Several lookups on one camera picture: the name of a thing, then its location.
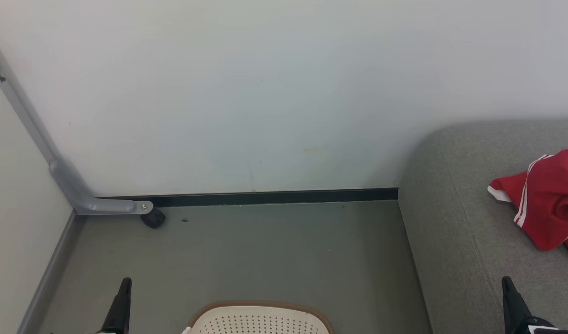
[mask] red garment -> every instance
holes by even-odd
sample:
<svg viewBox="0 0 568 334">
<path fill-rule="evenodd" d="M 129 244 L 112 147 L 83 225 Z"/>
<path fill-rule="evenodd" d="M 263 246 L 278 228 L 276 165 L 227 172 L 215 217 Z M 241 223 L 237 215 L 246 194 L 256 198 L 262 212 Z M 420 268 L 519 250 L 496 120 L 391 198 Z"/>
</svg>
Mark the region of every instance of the red garment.
<svg viewBox="0 0 568 334">
<path fill-rule="evenodd" d="M 515 223 L 539 249 L 562 243 L 568 249 L 568 150 L 542 156 L 526 172 L 493 180 L 488 192 L 519 208 Z"/>
</svg>

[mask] gray floor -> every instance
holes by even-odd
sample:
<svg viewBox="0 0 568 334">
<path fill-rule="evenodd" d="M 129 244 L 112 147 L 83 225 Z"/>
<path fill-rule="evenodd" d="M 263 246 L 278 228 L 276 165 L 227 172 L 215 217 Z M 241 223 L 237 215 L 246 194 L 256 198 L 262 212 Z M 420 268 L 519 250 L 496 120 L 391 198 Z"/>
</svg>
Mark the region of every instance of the gray floor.
<svg viewBox="0 0 568 334">
<path fill-rule="evenodd" d="M 40 334 L 99 330 L 125 276 L 131 334 L 180 334 L 202 306 L 238 299 L 313 307 L 337 334 L 430 333 L 396 201 L 163 212 L 158 230 L 89 218 Z"/>
</svg>

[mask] laundry basket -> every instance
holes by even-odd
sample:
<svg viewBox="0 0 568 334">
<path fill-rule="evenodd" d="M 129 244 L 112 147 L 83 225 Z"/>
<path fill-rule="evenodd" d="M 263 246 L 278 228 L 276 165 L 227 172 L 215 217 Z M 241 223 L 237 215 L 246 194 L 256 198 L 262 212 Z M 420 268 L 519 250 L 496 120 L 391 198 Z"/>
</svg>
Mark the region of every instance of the laundry basket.
<svg viewBox="0 0 568 334">
<path fill-rule="evenodd" d="M 314 309 L 264 301 L 210 304 L 193 316 L 183 334 L 334 334 Z"/>
</svg>

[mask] wall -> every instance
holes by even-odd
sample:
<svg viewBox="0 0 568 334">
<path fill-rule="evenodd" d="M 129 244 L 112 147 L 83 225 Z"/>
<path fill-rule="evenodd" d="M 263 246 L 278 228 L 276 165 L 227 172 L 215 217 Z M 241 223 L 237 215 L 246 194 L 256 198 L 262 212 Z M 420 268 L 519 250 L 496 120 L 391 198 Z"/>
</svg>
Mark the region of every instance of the wall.
<svg viewBox="0 0 568 334">
<path fill-rule="evenodd" d="M 568 0 L 0 0 L 99 195 L 396 186 L 424 135 L 568 116 Z"/>
<path fill-rule="evenodd" d="M 72 208 L 0 90 L 0 334 L 15 334 Z"/>
</svg>

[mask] sofa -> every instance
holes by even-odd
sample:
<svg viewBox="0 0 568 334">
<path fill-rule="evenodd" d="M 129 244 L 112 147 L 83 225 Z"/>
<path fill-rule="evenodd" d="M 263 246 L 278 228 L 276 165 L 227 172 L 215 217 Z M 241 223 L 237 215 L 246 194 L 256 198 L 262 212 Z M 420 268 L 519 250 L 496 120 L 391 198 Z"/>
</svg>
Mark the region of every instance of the sofa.
<svg viewBox="0 0 568 334">
<path fill-rule="evenodd" d="M 399 204 L 435 334 L 502 334 L 503 276 L 533 315 L 568 329 L 568 252 L 544 252 L 513 223 L 491 180 L 568 148 L 568 120 L 492 121 L 441 129 L 416 148 Z"/>
</svg>

